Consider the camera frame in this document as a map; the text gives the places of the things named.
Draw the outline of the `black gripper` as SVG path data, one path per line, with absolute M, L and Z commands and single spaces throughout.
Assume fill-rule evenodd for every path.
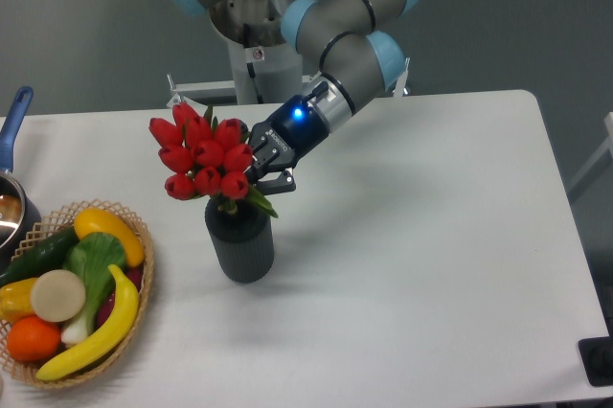
M 256 189 L 262 195 L 294 192 L 292 168 L 328 136 L 328 127 L 307 99 L 292 97 L 266 120 L 253 125 L 248 145 L 254 159 L 246 171 L 248 181 L 258 181 Z M 260 180 L 277 171 L 281 173 L 276 178 Z

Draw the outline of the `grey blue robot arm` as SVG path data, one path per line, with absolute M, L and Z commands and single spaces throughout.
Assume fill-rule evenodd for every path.
M 402 88 L 405 56 L 382 26 L 419 0 L 172 0 L 205 13 L 229 53 L 241 104 L 273 103 L 253 126 L 248 181 L 294 190 L 292 171 L 373 99 Z

